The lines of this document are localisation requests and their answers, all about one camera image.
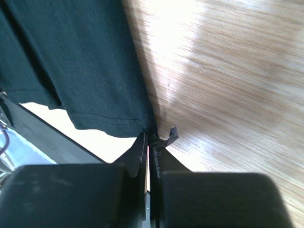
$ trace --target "dark green fabric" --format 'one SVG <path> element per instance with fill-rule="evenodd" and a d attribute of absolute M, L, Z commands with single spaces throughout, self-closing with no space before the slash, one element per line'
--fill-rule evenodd
<path fill-rule="evenodd" d="M 1 21 L 9 24 L 1 25 L 6 30 L 0 43 L 5 49 L 0 88 L 9 97 L 63 107 L 77 129 L 117 137 L 156 131 L 120 0 L 5 2 Z M 7 60 L 12 65 L 3 63 Z"/>

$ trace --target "light wood surface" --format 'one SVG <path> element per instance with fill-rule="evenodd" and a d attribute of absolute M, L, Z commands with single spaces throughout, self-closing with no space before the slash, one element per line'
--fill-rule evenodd
<path fill-rule="evenodd" d="M 194 171 L 270 175 L 304 226 L 304 1 L 124 0 L 160 135 Z"/>

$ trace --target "white surface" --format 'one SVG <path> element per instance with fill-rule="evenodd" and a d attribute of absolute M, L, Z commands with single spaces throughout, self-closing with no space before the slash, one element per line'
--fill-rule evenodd
<path fill-rule="evenodd" d="M 99 130 L 77 130 L 65 110 L 49 110 L 36 103 L 22 105 L 108 163 L 114 162 L 135 141 L 135 138 L 116 138 Z"/>

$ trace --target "wire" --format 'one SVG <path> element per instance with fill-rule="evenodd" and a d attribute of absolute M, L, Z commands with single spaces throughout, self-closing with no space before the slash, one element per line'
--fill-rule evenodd
<path fill-rule="evenodd" d="M 6 151 L 6 149 L 9 146 L 9 143 L 10 143 L 10 138 L 9 138 L 8 133 L 6 132 L 6 129 L 7 129 L 6 127 L 4 127 L 3 125 L 0 124 L 0 131 L 3 132 L 4 137 L 5 137 L 5 144 L 2 148 L 0 148 L 0 155 Z"/>

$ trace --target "black plastic part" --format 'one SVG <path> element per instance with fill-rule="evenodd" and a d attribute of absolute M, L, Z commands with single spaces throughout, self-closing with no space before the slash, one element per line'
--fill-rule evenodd
<path fill-rule="evenodd" d="M 167 171 L 190 172 L 164 147 L 150 146 L 151 227 L 159 227 L 162 204 L 162 174 Z"/>
<path fill-rule="evenodd" d="M 291 228 L 275 184 L 249 173 L 162 175 L 160 228 Z"/>
<path fill-rule="evenodd" d="M 147 147 L 148 136 L 145 132 L 141 132 L 132 147 L 114 162 L 115 164 L 125 164 L 130 177 L 136 180 L 138 198 L 135 200 L 139 202 L 142 220 L 146 220 Z"/>
<path fill-rule="evenodd" d="M 128 228 L 124 181 L 120 165 L 21 167 L 2 189 L 1 227 Z"/>

